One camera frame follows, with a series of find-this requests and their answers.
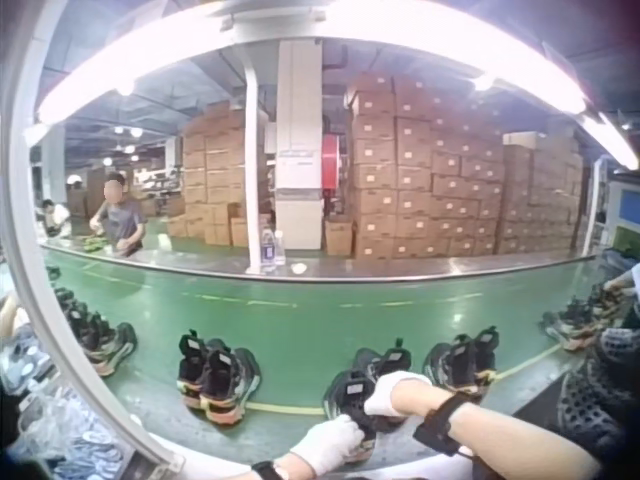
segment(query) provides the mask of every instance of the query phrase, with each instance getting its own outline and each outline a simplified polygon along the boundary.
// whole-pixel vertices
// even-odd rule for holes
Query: blue panel
[[[622,220],[640,225],[640,192],[622,191],[619,216]]]

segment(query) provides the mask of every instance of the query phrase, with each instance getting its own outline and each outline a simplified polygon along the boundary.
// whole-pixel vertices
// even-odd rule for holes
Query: wrist device
[[[449,429],[451,428],[449,417],[467,402],[469,402],[469,397],[456,393],[440,408],[427,414],[424,422],[416,428],[413,438],[436,452],[444,453],[450,457],[455,455],[460,444],[449,437]]]
[[[251,465],[251,470],[256,472],[262,480],[289,480],[289,472],[273,462],[258,462]]]

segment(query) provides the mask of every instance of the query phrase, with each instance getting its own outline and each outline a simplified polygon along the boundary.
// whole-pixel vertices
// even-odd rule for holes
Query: water bottle
[[[284,251],[284,236],[282,235],[282,230],[276,230],[275,234],[275,264],[276,265],[286,265],[287,264],[287,256]]]
[[[262,270],[271,272],[276,268],[275,264],[275,238],[270,228],[262,231]]]

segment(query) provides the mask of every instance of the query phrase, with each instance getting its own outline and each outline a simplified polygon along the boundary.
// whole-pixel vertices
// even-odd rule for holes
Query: paper notice on pillar
[[[276,160],[276,189],[322,188],[320,151],[282,150]]]

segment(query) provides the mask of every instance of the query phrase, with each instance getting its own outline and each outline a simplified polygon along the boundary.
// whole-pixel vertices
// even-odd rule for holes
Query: metal post
[[[247,82],[244,132],[244,183],[249,239],[247,273],[260,273],[260,220],[258,213],[258,79],[253,62],[243,46],[234,51],[242,62]]]
[[[182,457],[163,447],[138,424],[98,377],[60,310],[36,241],[29,147],[40,72],[66,0],[24,2],[22,21],[5,63],[0,141],[0,231],[18,295],[55,365],[78,394],[131,447],[161,469],[177,471]]]
[[[591,237],[596,223],[596,214],[598,213],[598,200],[600,199],[600,175],[602,166],[606,167],[607,160],[611,158],[609,155],[602,155],[593,164],[593,185],[591,187],[591,209],[589,210],[589,222],[587,223],[587,235],[584,237],[584,245],[582,246],[582,256],[589,255],[591,248]]]

